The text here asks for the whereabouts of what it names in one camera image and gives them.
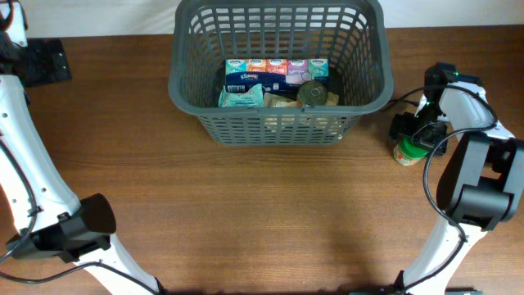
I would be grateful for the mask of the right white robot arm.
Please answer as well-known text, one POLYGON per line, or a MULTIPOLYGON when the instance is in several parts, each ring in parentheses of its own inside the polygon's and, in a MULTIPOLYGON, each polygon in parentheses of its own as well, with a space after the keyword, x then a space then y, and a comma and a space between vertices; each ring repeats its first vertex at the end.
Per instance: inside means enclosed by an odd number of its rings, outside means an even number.
POLYGON ((523 142, 504 128, 476 76, 437 62, 426 69, 414 113, 394 116, 389 137, 403 166, 424 161, 422 186, 438 217, 392 294, 446 294, 471 248, 516 213, 523 142))

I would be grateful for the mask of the silver pull-tab tin can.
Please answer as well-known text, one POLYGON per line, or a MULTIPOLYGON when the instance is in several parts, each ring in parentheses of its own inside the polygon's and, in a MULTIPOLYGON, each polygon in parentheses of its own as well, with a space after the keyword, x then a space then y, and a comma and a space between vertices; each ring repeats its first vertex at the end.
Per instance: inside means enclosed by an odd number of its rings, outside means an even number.
POLYGON ((298 89, 296 100, 300 106, 322 106, 326 103, 328 91, 318 81, 304 82, 298 89))

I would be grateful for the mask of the tan paper bag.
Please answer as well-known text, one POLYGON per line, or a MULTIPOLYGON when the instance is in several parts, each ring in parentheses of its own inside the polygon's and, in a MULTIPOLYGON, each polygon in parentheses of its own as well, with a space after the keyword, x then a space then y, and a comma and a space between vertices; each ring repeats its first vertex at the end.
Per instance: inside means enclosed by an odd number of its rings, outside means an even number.
MULTIPOLYGON (((339 102, 339 96, 332 92, 327 93, 326 104, 328 106, 335 106, 339 102)), ((285 98, 276 94, 265 93, 264 94, 264 107, 269 108, 298 108, 300 104, 296 100, 285 98)), ((278 128, 278 119, 276 117, 270 117, 264 120, 266 128, 275 132, 278 128)))

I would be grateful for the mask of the teal wet wipes packet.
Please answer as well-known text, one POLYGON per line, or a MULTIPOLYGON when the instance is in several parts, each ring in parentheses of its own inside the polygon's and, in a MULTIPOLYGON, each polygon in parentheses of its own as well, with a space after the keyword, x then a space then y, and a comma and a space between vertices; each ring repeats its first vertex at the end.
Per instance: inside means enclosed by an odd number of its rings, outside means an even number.
POLYGON ((230 93, 226 87, 223 88, 218 107, 262 107, 264 105, 264 93, 262 84, 256 84, 245 93, 230 93))

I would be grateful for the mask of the grey plastic shopping basket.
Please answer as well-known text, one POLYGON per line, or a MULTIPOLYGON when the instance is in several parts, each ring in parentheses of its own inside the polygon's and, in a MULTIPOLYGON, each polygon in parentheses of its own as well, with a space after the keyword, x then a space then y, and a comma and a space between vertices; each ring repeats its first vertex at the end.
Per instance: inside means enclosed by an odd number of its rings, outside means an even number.
POLYGON ((219 143, 336 143, 392 92, 376 0, 177 7, 169 96, 219 143))

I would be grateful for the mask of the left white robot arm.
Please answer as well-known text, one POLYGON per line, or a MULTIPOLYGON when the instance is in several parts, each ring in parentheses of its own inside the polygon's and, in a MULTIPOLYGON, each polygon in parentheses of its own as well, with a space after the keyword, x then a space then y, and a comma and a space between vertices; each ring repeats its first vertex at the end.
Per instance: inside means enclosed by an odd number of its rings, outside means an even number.
POLYGON ((165 294, 116 234, 100 193, 79 199, 58 173, 29 114, 23 66, 30 64, 27 20, 17 1, 1 3, 1 187, 17 230, 1 259, 58 257, 86 270, 112 294, 165 294))

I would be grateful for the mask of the green lid glass jar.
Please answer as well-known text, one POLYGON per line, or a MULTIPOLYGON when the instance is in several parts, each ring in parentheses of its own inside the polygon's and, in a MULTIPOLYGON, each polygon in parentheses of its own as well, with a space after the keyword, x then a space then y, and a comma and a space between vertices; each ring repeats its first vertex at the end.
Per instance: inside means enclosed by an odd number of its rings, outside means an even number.
POLYGON ((393 148, 393 158, 402 166, 415 165, 427 154, 427 149, 414 145, 410 138, 402 138, 393 148))

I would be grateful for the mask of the Kleenex tissue multipack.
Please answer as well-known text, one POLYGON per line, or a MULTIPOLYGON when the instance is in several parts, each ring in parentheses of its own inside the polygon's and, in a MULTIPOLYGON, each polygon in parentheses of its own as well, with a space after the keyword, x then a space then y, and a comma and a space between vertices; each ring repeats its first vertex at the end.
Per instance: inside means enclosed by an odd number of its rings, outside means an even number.
POLYGON ((327 59, 227 59, 225 87, 230 93, 244 93, 256 84, 262 84, 269 93, 296 93, 307 81, 328 85, 327 59))

